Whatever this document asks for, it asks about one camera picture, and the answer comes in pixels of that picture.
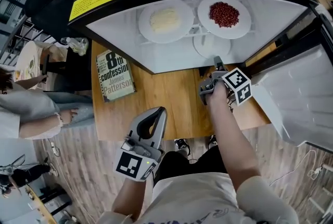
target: hand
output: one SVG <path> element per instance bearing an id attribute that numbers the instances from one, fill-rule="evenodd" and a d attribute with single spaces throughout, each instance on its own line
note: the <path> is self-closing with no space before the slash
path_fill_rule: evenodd
<path id="1" fill-rule="evenodd" d="M 63 124 L 70 124 L 75 115 L 78 114 L 79 109 L 71 109 L 71 110 L 62 110 L 60 111 L 60 117 L 62 119 Z"/>
<path id="2" fill-rule="evenodd" d="M 14 187 L 15 189 L 17 189 L 17 190 L 19 191 L 19 193 L 20 193 L 20 196 L 22 196 L 21 190 L 20 190 L 20 188 L 18 187 L 17 183 L 16 183 L 16 182 L 14 181 L 14 179 L 12 178 L 12 176 L 8 176 L 8 178 L 9 178 L 10 183 L 13 185 L 13 187 Z"/>
<path id="3" fill-rule="evenodd" d="M 9 198 L 9 195 L 11 194 L 11 189 L 7 189 L 5 192 L 4 192 L 4 194 L 3 194 L 3 196 L 5 197 L 5 198 Z"/>
<path id="4" fill-rule="evenodd" d="M 215 84 L 214 92 L 206 95 L 208 105 L 212 103 L 227 103 L 228 89 L 221 82 Z"/>
<path id="5" fill-rule="evenodd" d="M 38 79 L 38 82 L 41 83 L 41 82 L 46 82 L 46 79 L 47 79 L 47 75 L 39 75 L 36 77 Z"/>

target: white t-shirt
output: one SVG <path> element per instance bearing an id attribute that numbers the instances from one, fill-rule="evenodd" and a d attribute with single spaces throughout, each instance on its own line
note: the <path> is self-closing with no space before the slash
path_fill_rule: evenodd
<path id="1" fill-rule="evenodd" d="M 228 174 L 200 173 L 160 180 L 153 199 L 135 224 L 298 224 L 292 207 L 281 200 L 260 176 L 235 193 Z M 130 216 L 105 212 L 97 224 L 131 224 Z"/>
<path id="2" fill-rule="evenodd" d="M 20 122 L 38 120 L 58 112 L 58 106 L 42 91 L 26 90 L 13 83 L 13 89 L 0 91 L 0 138 L 18 138 Z"/>

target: red beans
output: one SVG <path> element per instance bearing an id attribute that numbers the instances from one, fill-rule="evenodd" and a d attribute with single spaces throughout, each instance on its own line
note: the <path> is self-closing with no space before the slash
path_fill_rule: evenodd
<path id="1" fill-rule="evenodd" d="M 239 22 L 239 11 L 228 3 L 216 2 L 210 6 L 209 18 L 219 27 L 232 27 Z"/>

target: food on plate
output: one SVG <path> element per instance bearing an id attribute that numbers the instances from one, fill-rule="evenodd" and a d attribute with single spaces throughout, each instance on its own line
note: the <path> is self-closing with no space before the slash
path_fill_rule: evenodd
<path id="1" fill-rule="evenodd" d="M 179 15 L 174 8 L 155 11 L 150 17 L 150 26 L 157 34 L 168 33 L 180 25 Z"/>
<path id="2" fill-rule="evenodd" d="M 228 3 L 216 2 L 210 6 L 209 18 L 219 27 L 232 27 L 239 22 L 239 11 Z"/>

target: human hand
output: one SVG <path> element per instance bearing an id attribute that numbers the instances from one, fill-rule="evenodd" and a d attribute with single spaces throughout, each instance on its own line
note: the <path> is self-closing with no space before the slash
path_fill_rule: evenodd
<path id="1" fill-rule="evenodd" d="M 3 197 L 4 198 L 9 198 L 9 195 L 11 194 L 11 189 L 7 189 L 4 194 L 3 194 Z"/>
<path id="2" fill-rule="evenodd" d="M 227 103 L 228 89 L 223 83 L 218 81 L 215 84 L 214 92 L 206 95 L 207 105 L 212 103 Z"/>
<path id="3" fill-rule="evenodd" d="M 62 119 L 63 124 L 69 124 L 72 122 L 73 117 L 78 114 L 79 109 L 70 109 L 70 110 L 62 110 L 59 115 Z"/>
<path id="4" fill-rule="evenodd" d="M 37 78 L 38 83 L 46 82 L 47 75 L 41 74 L 41 75 L 37 76 L 36 78 Z"/>

